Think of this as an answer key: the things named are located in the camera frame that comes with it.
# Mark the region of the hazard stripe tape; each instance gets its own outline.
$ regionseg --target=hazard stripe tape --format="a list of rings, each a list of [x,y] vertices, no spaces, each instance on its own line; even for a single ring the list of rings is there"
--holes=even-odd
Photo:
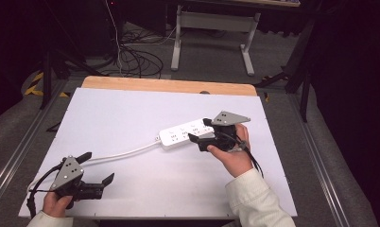
[[[31,81],[27,90],[25,91],[25,95],[34,95],[34,96],[43,96],[43,91],[36,91],[36,86],[39,84],[40,80],[43,78],[43,72],[39,73],[34,77],[33,81]],[[60,93],[60,97],[70,97],[71,93]]]

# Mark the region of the socket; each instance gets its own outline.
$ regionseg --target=socket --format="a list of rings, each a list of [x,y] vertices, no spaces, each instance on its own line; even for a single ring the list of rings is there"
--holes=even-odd
[[[202,119],[199,119],[160,131],[159,137],[163,149],[169,150],[191,143],[188,133],[198,137],[208,137],[210,135],[214,137],[214,129],[205,126]]]

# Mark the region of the person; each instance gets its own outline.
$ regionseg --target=person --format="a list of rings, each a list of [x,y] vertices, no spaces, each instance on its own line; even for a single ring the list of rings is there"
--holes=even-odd
[[[248,143],[250,149],[247,127],[237,124],[236,134]],[[226,185],[226,192],[229,205],[233,213],[239,216],[241,226],[295,226],[291,216],[281,208],[278,197],[252,166],[246,152],[225,152],[214,146],[208,146],[207,149],[234,177]],[[65,217],[65,209],[71,199],[72,197],[58,199],[54,192],[48,192],[43,200],[43,210],[30,221],[28,227],[72,226],[73,218]]]

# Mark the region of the white sleeve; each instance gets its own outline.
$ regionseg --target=white sleeve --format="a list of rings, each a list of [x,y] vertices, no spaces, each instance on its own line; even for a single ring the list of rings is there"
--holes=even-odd
[[[295,226],[261,174],[251,169],[226,185],[229,204],[243,227]]]
[[[53,218],[43,211],[40,211],[27,227],[71,227],[73,226],[73,218]]]

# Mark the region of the desk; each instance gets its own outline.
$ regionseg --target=desk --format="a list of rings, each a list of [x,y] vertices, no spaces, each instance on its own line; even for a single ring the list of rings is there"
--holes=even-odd
[[[141,89],[147,92],[134,91]],[[231,95],[191,94],[199,91]],[[296,216],[260,98],[246,84],[88,77],[83,88],[76,90],[38,175],[62,157],[77,157],[86,151],[95,158],[122,153],[150,144],[160,130],[202,116],[214,118],[222,110],[250,116],[251,122],[245,125],[253,138],[253,155],[260,160],[266,181],[281,198],[282,207]],[[82,166],[86,183],[100,182],[113,172],[115,178],[102,200],[77,202],[68,211],[70,216],[235,218],[224,190],[232,177],[212,155],[199,152],[195,144],[172,150],[155,146],[127,158]],[[47,188],[52,179],[49,177],[42,187]],[[36,198],[36,203],[41,207],[41,198]],[[20,216],[27,214],[23,204]]]
[[[237,4],[255,4],[255,5],[268,5],[275,7],[298,7],[299,2],[282,2],[275,0],[233,0],[231,2],[234,6]],[[245,63],[247,74],[254,76],[254,69],[251,64],[249,50],[255,30],[261,13],[256,12],[254,17],[240,17],[230,15],[217,15],[209,13],[197,13],[181,11],[182,5],[178,5],[177,18],[176,18],[176,38],[172,56],[171,69],[177,71],[179,69],[179,59],[181,54],[181,28],[193,27],[203,29],[219,29],[227,31],[249,32],[246,44],[240,45],[243,61]]]

